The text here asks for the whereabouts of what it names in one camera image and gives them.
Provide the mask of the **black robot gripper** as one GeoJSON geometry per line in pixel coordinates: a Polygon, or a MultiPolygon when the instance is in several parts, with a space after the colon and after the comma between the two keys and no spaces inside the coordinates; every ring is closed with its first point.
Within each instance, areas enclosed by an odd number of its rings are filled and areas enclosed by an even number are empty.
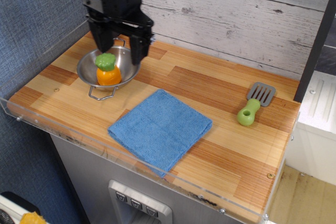
{"type": "Polygon", "coordinates": [[[141,11],[142,0],[86,0],[87,18],[97,48],[108,51],[113,33],[130,37],[131,59],[139,65],[148,55],[154,21],[141,11]]]}

